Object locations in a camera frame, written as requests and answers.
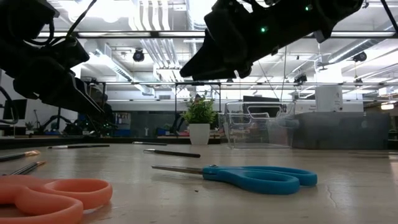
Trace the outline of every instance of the table surface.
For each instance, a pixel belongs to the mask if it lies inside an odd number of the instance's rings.
[[[143,153],[154,148],[200,153],[185,158]],[[1,155],[33,150],[0,151]],[[349,151],[228,149],[226,146],[143,146],[50,150],[37,157],[0,163],[10,173],[34,161],[48,163],[31,175],[99,178],[112,183],[111,203],[85,211],[82,223],[396,223],[398,156]],[[254,194],[199,175],[154,170],[150,165],[202,167],[286,166],[312,170],[318,185],[293,195]],[[0,217],[20,216],[0,207]]]

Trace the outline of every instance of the clear plastic container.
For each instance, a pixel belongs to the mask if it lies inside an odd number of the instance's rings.
[[[230,148],[291,148],[294,103],[230,102],[219,114],[221,142]]]

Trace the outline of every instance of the scissor blade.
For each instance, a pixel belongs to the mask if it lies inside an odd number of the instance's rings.
[[[176,167],[176,166],[152,166],[153,169],[168,170],[174,172],[183,172],[188,174],[203,174],[203,169],[194,167]]]

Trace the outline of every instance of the blue scissors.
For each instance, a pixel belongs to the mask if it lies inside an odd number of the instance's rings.
[[[226,182],[260,194],[294,194],[302,186],[315,186],[317,174],[302,169],[274,166],[217,166],[204,168],[152,166],[153,169],[201,174],[205,180]]]

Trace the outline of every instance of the potted plant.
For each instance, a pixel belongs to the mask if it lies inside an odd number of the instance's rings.
[[[25,123],[25,127],[26,127],[26,131],[25,131],[25,134],[33,134],[34,133],[34,130],[33,130],[33,128],[34,128],[34,124],[33,124],[33,122],[26,122]]]
[[[197,95],[187,103],[188,110],[182,115],[189,124],[189,138],[193,145],[207,145],[210,137],[210,123],[215,120],[214,100],[206,101]]]

